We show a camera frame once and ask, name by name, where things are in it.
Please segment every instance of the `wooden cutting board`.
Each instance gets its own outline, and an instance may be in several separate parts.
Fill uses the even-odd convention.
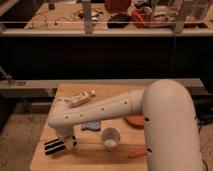
[[[72,96],[83,90],[95,90],[96,96],[89,102],[101,100],[122,92],[144,88],[134,85],[106,84],[60,84],[56,97]],[[121,134],[119,146],[112,152],[105,150],[100,135],[106,127],[114,127]],[[100,132],[81,131],[81,126],[74,127],[78,145],[71,151],[60,151],[54,155],[44,154],[44,143],[55,139],[55,132],[45,124],[35,150],[31,170],[72,170],[72,171],[147,171],[146,156],[128,158],[128,153],[145,144],[143,129],[134,129],[123,118],[101,122]]]

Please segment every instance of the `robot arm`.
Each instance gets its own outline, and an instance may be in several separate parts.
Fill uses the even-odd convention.
[[[159,80],[146,89],[72,109],[66,98],[60,98],[50,111],[48,124],[63,140],[74,135],[74,125],[141,114],[142,110],[149,171],[204,170],[193,101],[172,80]]]

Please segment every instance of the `metal bar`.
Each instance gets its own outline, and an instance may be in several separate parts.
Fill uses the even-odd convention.
[[[90,0],[82,0],[82,8],[84,13],[85,33],[91,34],[93,30],[93,25],[92,25],[92,10]]]
[[[178,17],[177,17],[177,22],[174,26],[174,32],[175,33],[180,33],[180,32],[183,31],[186,17],[192,11],[193,4],[194,4],[194,0],[184,0],[182,2],[182,5],[181,5],[181,8],[179,10]]]
[[[0,5],[0,16],[2,16],[5,12],[7,12],[10,8],[12,8],[19,1],[20,0],[7,0],[2,5]]]
[[[109,30],[93,30],[92,34],[85,34],[84,30],[32,30],[32,29],[6,29],[0,36],[42,36],[42,37],[173,37],[174,33],[171,29],[109,29]],[[181,33],[175,33],[177,37],[199,37],[213,36],[211,29],[184,29]]]
[[[8,85],[7,81],[0,82],[0,94],[3,97],[54,97],[61,83],[65,84],[114,84],[147,86],[158,79],[103,79],[103,80],[25,80],[25,85]],[[200,79],[174,79],[194,96],[209,94]]]
[[[3,31],[5,30],[5,26],[3,23],[0,23],[0,34],[3,33]]]

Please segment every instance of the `white cup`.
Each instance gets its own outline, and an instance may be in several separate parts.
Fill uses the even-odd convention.
[[[101,133],[101,140],[107,150],[113,150],[120,143],[120,133],[115,128],[105,128]]]

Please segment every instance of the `table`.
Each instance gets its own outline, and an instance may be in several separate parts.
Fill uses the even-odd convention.
[[[101,100],[125,91],[143,88],[138,85],[108,84],[60,84],[56,97],[72,96],[83,90],[95,90],[96,96],[89,102]],[[47,123],[37,144],[32,162],[32,171],[72,170],[72,171],[147,171],[146,156],[129,159],[128,153],[145,144],[143,129],[135,129],[123,118],[101,122],[101,129],[114,127],[121,134],[119,146],[112,152],[105,150],[100,140],[100,132],[81,131],[80,125],[74,126],[78,145],[71,151],[60,151],[53,155],[44,154],[44,143],[56,138]]]
[[[92,10],[103,12],[100,14],[99,21],[94,24],[93,29],[106,30],[107,21],[116,13],[109,14],[103,3],[92,4]],[[47,30],[83,30],[84,23],[79,19],[78,12],[82,11],[82,4],[56,3],[55,10],[48,9],[48,3],[44,3],[36,12],[34,17],[25,26],[25,29],[47,29]],[[213,29],[213,5],[207,12],[203,22],[209,29]],[[138,29],[133,23],[128,24],[125,29]]]

